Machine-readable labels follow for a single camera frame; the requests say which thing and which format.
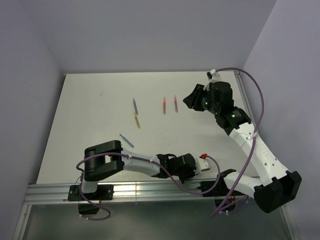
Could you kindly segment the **purple pen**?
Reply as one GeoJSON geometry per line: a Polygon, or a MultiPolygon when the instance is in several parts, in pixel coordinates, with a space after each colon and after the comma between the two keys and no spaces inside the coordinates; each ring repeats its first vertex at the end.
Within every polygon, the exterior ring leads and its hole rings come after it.
{"type": "Polygon", "coordinates": [[[138,112],[138,107],[137,107],[137,103],[136,103],[135,98],[132,98],[132,103],[133,103],[133,107],[134,107],[134,113],[136,114],[136,116],[138,116],[139,112],[138,112]]]}

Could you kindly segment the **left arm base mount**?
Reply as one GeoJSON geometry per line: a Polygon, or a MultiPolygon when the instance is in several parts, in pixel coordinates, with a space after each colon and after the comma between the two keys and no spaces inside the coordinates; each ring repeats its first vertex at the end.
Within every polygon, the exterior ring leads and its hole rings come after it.
{"type": "Polygon", "coordinates": [[[102,221],[111,217],[111,211],[102,206],[102,201],[113,199],[114,186],[112,184],[98,184],[97,190],[93,193],[81,193],[80,185],[73,184],[69,187],[68,202],[78,202],[78,213],[81,218],[87,221],[102,221]],[[94,217],[99,210],[107,213],[104,217],[94,217]]]}

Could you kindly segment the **orange pen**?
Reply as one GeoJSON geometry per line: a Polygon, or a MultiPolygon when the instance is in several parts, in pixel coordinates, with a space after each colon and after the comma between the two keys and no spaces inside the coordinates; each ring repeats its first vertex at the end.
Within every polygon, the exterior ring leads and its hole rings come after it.
{"type": "Polygon", "coordinates": [[[166,114],[166,97],[163,97],[163,101],[162,101],[162,112],[165,115],[166,114]]]}

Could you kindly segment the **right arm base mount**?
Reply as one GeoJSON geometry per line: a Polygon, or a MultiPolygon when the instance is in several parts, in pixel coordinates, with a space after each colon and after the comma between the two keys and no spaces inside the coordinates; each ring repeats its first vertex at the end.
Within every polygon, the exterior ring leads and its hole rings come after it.
{"type": "MultiPolygon", "coordinates": [[[[235,169],[228,169],[223,171],[220,174],[220,178],[219,181],[217,183],[217,185],[215,186],[215,188],[213,190],[211,190],[208,193],[203,194],[203,197],[225,197],[227,195],[227,193],[229,192],[229,189],[227,188],[226,183],[224,182],[224,178],[227,176],[227,174],[236,172],[235,169]]],[[[200,186],[197,187],[197,189],[199,189],[201,192],[205,192],[207,190],[209,190],[209,188],[211,188],[214,184],[216,183],[215,180],[205,180],[205,181],[201,181],[200,182],[200,186]]],[[[240,193],[239,191],[234,190],[231,194],[231,196],[229,197],[229,199],[226,201],[225,206],[231,203],[234,203],[237,201],[238,196],[243,196],[242,193],[240,193]]]]}

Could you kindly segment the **yellow pen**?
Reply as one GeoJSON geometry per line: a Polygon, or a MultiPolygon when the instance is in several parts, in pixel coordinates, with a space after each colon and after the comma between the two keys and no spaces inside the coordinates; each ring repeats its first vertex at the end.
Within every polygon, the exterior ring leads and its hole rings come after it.
{"type": "Polygon", "coordinates": [[[135,119],[135,122],[136,122],[137,128],[138,128],[138,129],[141,129],[140,122],[139,122],[139,120],[138,120],[138,116],[137,116],[137,114],[136,114],[136,113],[134,113],[134,119],[135,119]]]}

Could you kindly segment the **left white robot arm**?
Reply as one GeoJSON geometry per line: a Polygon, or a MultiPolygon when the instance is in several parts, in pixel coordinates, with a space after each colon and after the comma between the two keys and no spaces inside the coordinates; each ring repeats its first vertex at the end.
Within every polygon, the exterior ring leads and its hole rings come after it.
{"type": "Polygon", "coordinates": [[[84,160],[76,165],[82,172],[79,194],[91,200],[98,193],[98,182],[121,171],[142,173],[159,179],[178,177],[184,183],[200,172],[200,164],[190,153],[146,156],[125,149],[119,140],[88,147],[84,160]]]}

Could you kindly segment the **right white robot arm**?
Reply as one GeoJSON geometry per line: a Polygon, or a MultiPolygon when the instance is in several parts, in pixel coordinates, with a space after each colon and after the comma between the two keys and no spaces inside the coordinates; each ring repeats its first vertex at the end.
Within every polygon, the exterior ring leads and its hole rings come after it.
{"type": "Polygon", "coordinates": [[[218,126],[247,156],[245,165],[252,164],[258,173],[258,178],[253,178],[245,176],[243,171],[227,170],[225,177],[216,183],[220,194],[238,191],[254,198],[265,213],[295,199],[302,182],[301,175],[297,171],[290,171],[270,151],[250,117],[243,109],[235,106],[229,83],[216,81],[207,85],[197,84],[183,102],[189,109],[212,113],[218,126]]]}

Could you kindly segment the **pink pen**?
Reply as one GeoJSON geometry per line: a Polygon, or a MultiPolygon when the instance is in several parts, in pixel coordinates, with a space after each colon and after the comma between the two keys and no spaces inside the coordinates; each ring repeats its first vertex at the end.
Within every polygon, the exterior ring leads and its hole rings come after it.
{"type": "Polygon", "coordinates": [[[176,95],[174,95],[173,100],[174,100],[174,109],[175,109],[175,112],[178,113],[179,110],[178,110],[178,101],[177,101],[177,96],[176,96],[176,95]]]}

